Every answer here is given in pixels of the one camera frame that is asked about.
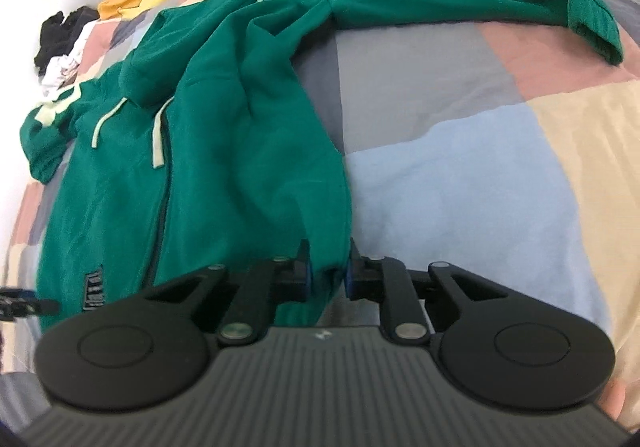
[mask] beige patch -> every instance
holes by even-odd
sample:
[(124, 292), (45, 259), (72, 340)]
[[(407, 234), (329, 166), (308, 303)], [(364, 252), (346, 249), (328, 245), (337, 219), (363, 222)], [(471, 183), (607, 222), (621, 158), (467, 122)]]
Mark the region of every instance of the beige patch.
[[(572, 185), (585, 251), (609, 305), (619, 349), (640, 312), (640, 81), (527, 104)], [(640, 347), (640, 337), (634, 340)]]
[(12, 371), (20, 371), (20, 369), (16, 369), (14, 365), (15, 324), (11, 322), (0, 322), (0, 334), (2, 334), (0, 373), (11, 373)]

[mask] bed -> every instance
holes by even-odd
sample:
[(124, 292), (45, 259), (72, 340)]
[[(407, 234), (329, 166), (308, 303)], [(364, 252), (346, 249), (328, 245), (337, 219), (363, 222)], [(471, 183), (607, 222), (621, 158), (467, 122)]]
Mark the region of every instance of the bed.
[[(199, 1), (105, 16), (76, 83), (123, 59), (160, 10)], [(301, 49), (294, 67), (344, 155), (361, 252), (415, 269), (446, 259), (596, 323), (627, 385), (620, 422), (635, 429), (640, 0), (605, 1), (625, 50), (617, 67), (568, 29), (497, 21), (338, 31)], [(34, 288), (71, 153), (49, 184), (26, 187), (2, 286)], [(3, 372), (33, 371), (38, 319), (1, 331)]]

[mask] hoodie sleeve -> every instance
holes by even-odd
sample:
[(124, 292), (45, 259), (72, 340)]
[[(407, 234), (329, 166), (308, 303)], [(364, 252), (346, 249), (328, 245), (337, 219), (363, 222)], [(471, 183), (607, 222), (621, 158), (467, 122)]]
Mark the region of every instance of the hoodie sleeve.
[(20, 143), (31, 176), (49, 183), (62, 161), (66, 145), (77, 136), (76, 122), (90, 107), (102, 103), (100, 81), (75, 84), (29, 113), (20, 129)]

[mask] grooved surface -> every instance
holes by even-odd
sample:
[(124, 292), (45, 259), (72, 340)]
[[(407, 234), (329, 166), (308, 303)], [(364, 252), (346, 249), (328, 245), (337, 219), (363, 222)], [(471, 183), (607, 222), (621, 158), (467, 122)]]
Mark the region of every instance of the grooved surface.
[(611, 447), (626, 433), (596, 407), (521, 416), (477, 403), (427, 351), (377, 328), (273, 328), (227, 348), (200, 382), (136, 413), (54, 407), (22, 436), (33, 447)]

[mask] ribbed cuff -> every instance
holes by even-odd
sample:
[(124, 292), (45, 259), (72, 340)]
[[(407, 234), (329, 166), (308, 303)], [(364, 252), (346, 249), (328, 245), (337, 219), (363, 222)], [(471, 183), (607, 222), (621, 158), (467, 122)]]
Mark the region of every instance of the ribbed cuff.
[(609, 64), (624, 58), (616, 20), (594, 0), (569, 0), (568, 25), (602, 55)]

